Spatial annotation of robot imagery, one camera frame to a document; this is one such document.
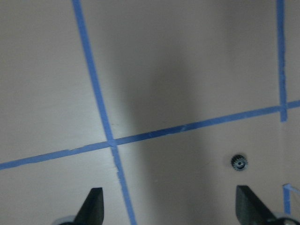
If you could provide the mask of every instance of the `small black object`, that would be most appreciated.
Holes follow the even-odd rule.
[[[242,155],[235,155],[231,159],[231,165],[236,171],[243,171],[248,167],[248,161]]]
[[[101,187],[92,188],[80,208],[74,222],[61,225],[102,225],[104,220],[104,201]]]
[[[235,213],[241,225],[300,225],[291,218],[276,218],[248,186],[236,187]]]

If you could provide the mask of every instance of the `black gear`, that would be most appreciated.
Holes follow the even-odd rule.
[[[243,171],[248,167],[248,161],[242,155],[235,155],[231,159],[231,165],[236,171]]]

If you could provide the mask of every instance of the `gray floor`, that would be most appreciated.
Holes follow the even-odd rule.
[[[284,123],[273,112],[151,133],[279,105],[276,1],[81,4],[136,223],[237,225],[238,184],[282,212],[282,185],[300,187],[300,108]],[[285,1],[288,102],[300,100],[299,10]],[[104,225],[134,225],[72,2],[2,1],[0,15],[0,224],[58,225],[103,187]],[[236,153],[246,171],[230,166]]]

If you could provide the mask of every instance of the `floor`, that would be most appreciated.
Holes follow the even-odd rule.
[[[0,223],[72,220],[92,187],[104,225],[238,225],[238,184],[283,212],[282,186],[300,187],[299,10],[2,1]]]

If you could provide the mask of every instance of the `blue line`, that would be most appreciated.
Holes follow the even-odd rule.
[[[146,140],[146,139],[150,139],[150,138],[154,138],[154,137],[161,137],[161,136],[176,134],[176,133],[180,133],[180,132],[184,132],[184,131],[188,131],[188,130],[195,130],[198,128],[213,126],[216,124],[228,123],[228,122],[235,121],[235,120],[242,120],[242,119],[247,119],[247,118],[251,118],[251,117],[267,115],[267,114],[271,114],[271,113],[277,113],[279,111],[280,111],[280,106],[273,106],[273,107],[257,109],[257,110],[247,111],[247,112],[240,112],[240,113],[236,113],[236,114],[232,114],[232,115],[228,115],[228,116],[222,116],[222,117],[217,117],[214,119],[204,120],[204,121],[190,123],[190,124],[186,124],[186,125],[161,129],[161,130],[152,131],[152,132],[148,132],[148,133],[144,133],[144,134],[123,137],[123,138],[116,139],[116,142],[118,145],[131,143],[131,142],[137,142],[137,141],[142,141],[142,140]]]
[[[293,109],[293,108],[297,108],[297,107],[300,107],[300,100],[298,101],[293,101],[293,102],[289,102],[287,104],[287,108],[288,109]]]
[[[0,164],[0,170],[4,169],[9,169],[13,167],[17,167],[20,165],[25,165],[25,164],[30,164],[30,163],[39,163],[51,159],[56,159],[56,158],[61,158],[61,157],[66,157],[66,156],[72,156],[88,151],[94,151],[98,149],[104,149],[109,147],[107,142],[101,142],[101,143],[96,143],[96,144],[89,144],[84,147],[78,148],[78,149],[73,149],[73,150],[62,150],[62,151],[56,151],[48,154],[43,154],[39,156],[33,156],[29,158],[23,158],[19,160],[14,160],[6,163],[1,163]]]
[[[280,95],[281,122],[287,121],[286,88],[285,88],[285,2],[277,0],[277,43],[278,43],[278,73]]]
[[[82,47],[84,50],[86,63],[87,63],[88,69],[89,69],[90,79],[91,79],[91,83],[93,86],[99,114],[100,114],[100,117],[102,120],[102,124],[104,127],[107,142],[109,143],[111,150],[112,150],[114,163],[118,169],[118,177],[120,179],[120,184],[121,184],[124,201],[125,201],[126,208],[127,208],[127,213],[128,213],[131,225],[136,225],[135,214],[134,214],[134,210],[133,210],[133,207],[131,204],[131,200],[130,200],[130,196],[129,196],[129,192],[128,192],[128,188],[127,188],[127,184],[126,184],[126,180],[125,180],[125,174],[123,172],[122,163],[121,163],[121,159],[120,159],[120,155],[119,155],[119,151],[118,151],[118,146],[117,146],[116,141],[113,138],[113,133],[112,133],[112,130],[110,127],[110,123],[108,120],[104,100],[102,97],[102,93],[101,93],[101,89],[100,89],[100,85],[99,85],[99,81],[98,81],[98,75],[97,75],[97,71],[96,71],[96,67],[95,67],[95,63],[94,63],[94,59],[93,59],[92,50],[90,47],[90,41],[89,41],[89,37],[88,37],[88,32],[86,30],[85,22],[84,22],[84,17],[83,17],[80,0],[72,0],[72,3],[73,3],[73,7],[74,7],[74,12],[75,12],[75,16],[76,16],[76,20],[77,20],[77,24],[78,24],[78,29],[79,29],[79,33],[80,33],[80,37],[81,37],[81,41],[82,41]]]
[[[290,184],[283,185],[285,214],[291,214]]]

